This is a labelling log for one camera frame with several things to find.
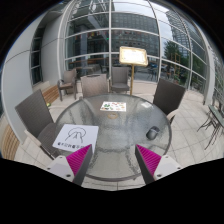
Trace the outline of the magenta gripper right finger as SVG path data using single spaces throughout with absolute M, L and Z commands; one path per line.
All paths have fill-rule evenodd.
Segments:
M 160 156 L 143 146 L 135 146 L 135 156 L 144 182 L 150 184 L 182 169 L 169 155 Z

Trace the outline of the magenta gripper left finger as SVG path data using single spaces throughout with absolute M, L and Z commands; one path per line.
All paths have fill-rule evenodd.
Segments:
M 51 162 L 46 170 L 69 182 L 81 186 L 92 155 L 92 145 L 87 145 L 68 156 L 58 156 Z

